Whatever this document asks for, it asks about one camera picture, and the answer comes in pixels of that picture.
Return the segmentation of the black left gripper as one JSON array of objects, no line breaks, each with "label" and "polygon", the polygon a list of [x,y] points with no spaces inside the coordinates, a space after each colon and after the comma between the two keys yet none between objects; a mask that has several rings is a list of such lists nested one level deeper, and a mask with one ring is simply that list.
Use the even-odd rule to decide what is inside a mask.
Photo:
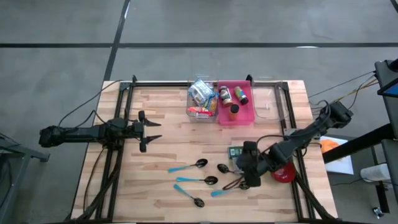
[{"label": "black left gripper", "polygon": [[126,125],[126,130],[124,131],[124,135],[126,139],[136,139],[139,141],[139,150],[140,152],[147,152],[147,144],[151,141],[161,138],[162,135],[155,135],[155,136],[145,136],[144,134],[144,126],[154,127],[154,126],[161,126],[159,123],[155,123],[149,121],[145,117],[145,112],[143,110],[138,112],[138,119],[124,120]]}]

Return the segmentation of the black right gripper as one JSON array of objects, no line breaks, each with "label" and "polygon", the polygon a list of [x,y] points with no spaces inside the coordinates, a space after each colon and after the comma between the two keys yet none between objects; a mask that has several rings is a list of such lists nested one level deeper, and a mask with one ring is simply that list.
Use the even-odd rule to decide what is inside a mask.
[{"label": "black right gripper", "polygon": [[256,142],[244,141],[237,166],[243,171],[243,176],[225,185],[223,190],[247,190],[249,187],[260,187],[261,175],[274,168],[274,161],[267,154],[259,151]]}]

